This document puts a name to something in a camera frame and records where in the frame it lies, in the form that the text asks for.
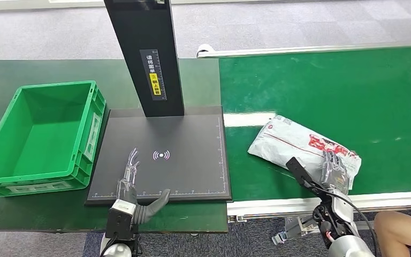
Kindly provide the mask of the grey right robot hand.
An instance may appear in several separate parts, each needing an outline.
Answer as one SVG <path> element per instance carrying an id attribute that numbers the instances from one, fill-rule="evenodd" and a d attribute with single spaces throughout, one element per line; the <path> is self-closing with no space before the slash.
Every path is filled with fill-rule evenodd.
<path id="1" fill-rule="evenodd" d="M 350 177 L 341 158 L 334 152 L 323 151 L 321 185 L 327 190 L 337 190 L 348 194 Z"/>

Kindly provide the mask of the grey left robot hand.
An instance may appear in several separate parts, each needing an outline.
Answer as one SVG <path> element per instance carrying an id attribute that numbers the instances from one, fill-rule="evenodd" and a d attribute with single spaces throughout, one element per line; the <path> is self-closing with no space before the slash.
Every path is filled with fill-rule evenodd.
<path id="1" fill-rule="evenodd" d="M 132 215 L 132 224 L 140 225 L 147 223 L 158 213 L 169 201 L 170 189 L 165 189 L 160 196 L 147 206 L 140 205 L 137 201 L 136 174 L 140 161 L 137 160 L 138 149 L 135 147 L 129 154 L 125 166 L 124 175 L 118 181 L 116 201 L 125 206 Z"/>

